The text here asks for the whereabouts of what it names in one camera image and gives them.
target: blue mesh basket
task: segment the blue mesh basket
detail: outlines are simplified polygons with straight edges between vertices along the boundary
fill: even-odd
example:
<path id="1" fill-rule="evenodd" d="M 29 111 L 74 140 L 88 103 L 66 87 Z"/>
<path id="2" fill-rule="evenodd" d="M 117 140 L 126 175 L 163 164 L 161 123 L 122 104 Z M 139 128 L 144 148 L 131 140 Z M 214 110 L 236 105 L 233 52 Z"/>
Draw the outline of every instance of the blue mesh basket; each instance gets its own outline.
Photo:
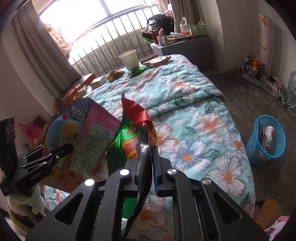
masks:
<path id="1" fill-rule="evenodd" d="M 264 124 L 264 128 L 272 126 L 274 134 L 268 152 L 264 150 L 257 138 L 259 122 Z M 280 123 L 269 115 L 261 115 L 257 118 L 254 124 L 254 131 L 248 142 L 246 152 L 248 159 L 253 164 L 261 164 L 270 159 L 279 158 L 286 148 L 286 136 Z"/>

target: chopsticks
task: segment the chopsticks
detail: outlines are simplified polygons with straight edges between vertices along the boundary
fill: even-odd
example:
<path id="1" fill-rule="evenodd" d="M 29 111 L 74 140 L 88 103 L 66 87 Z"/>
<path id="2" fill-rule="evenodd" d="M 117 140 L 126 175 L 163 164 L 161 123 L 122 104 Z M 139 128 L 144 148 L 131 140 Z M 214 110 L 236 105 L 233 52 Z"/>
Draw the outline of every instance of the chopsticks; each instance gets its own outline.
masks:
<path id="1" fill-rule="evenodd" d="M 193 24 L 193 25 L 196 25 L 193 18 L 189 18 L 189 21 Z"/>
<path id="2" fill-rule="evenodd" d="M 196 25 L 193 18 L 189 18 L 189 21 L 193 24 L 193 25 Z M 200 21 L 198 22 L 197 25 L 201 25 L 202 24 L 202 17 L 200 18 Z"/>
<path id="3" fill-rule="evenodd" d="M 198 22 L 198 25 L 202 24 L 202 17 L 200 18 L 200 21 Z"/>

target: nutrition label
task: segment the nutrition label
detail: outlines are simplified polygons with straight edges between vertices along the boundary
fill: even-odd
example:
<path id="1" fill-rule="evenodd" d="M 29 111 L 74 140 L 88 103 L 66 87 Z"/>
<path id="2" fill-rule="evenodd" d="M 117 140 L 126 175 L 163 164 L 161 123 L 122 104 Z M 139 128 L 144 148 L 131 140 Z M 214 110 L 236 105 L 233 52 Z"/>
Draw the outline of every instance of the nutrition label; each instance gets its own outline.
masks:
<path id="1" fill-rule="evenodd" d="M 110 131 L 93 123 L 88 135 L 75 152 L 70 170 L 89 177 L 111 136 Z"/>
<path id="2" fill-rule="evenodd" d="M 61 138 L 60 136 L 54 134 L 52 137 L 52 141 L 50 143 L 50 145 L 48 146 L 47 149 L 47 153 L 50 153 L 51 151 L 53 151 L 54 149 L 64 146 L 66 144 L 68 144 L 69 142 L 64 140 L 63 138 Z M 66 163 L 65 157 L 57 159 L 57 167 L 63 167 Z"/>

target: blue floral blanket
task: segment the blue floral blanket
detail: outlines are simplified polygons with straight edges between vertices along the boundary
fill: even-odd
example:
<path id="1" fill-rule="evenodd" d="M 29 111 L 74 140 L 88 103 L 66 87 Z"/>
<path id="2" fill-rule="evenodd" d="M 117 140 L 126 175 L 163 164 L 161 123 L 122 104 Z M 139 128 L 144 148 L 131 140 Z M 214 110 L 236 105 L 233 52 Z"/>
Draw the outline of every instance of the blue floral blanket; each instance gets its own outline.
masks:
<path id="1" fill-rule="evenodd" d="M 209 177 L 252 215 L 255 190 L 251 168 L 240 134 L 223 103 L 224 95 L 182 55 L 171 55 L 167 64 L 132 79 L 126 69 L 123 71 L 126 73 L 118 80 L 89 88 L 86 96 L 121 119 L 124 91 L 126 98 L 143 106 L 152 118 L 162 157 L 190 178 Z M 106 161 L 101 169 L 98 180 L 108 177 Z M 50 209 L 55 206 L 54 192 L 47 190 Z M 171 198 L 155 196 L 152 183 L 128 237 L 174 240 L 172 208 Z"/>

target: gray cabinet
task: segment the gray cabinet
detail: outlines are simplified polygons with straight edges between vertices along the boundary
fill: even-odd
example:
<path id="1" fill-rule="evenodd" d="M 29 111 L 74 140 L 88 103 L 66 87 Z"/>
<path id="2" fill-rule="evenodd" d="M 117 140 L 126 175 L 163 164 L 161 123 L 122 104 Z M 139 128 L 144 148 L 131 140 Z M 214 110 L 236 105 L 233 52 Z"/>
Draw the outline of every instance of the gray cabinet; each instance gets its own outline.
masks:
<path id="1" fill-rule="evenodd" d="M 213 68 L 213 48 L 209 37 L 199 37 L 188 41 L 177 42 L 167 46 L 152 43 L 153 53 L 158 56 L 181 54 L 196 65 L 201 72 Z"/>

